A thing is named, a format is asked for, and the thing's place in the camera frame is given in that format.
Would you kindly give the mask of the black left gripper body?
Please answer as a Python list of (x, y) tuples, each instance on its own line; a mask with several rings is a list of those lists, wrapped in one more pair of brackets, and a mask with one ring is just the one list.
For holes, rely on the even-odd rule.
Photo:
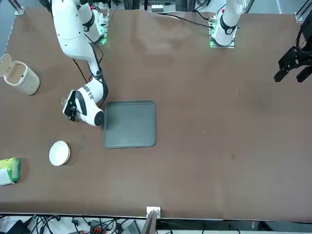
[[(304, 38), (305, 46), (301, 47), (300, 39), (301, 36)], [(301, 64), (308, 60), (312, 56), (312, 18), (306, 17), (304, 22), (301, 24), (299, 32), (296, 37), (295, 48), (297, 51), (297, 60)]]

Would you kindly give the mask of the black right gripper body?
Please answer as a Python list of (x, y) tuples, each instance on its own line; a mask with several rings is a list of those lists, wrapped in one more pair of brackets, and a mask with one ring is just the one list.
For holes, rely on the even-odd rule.
[(76, 97), (76, 92), (71, 92), (67, 99), (67, 117), (71, 121), (75, 121), (75, 117), (77, 115), (75, 97)]

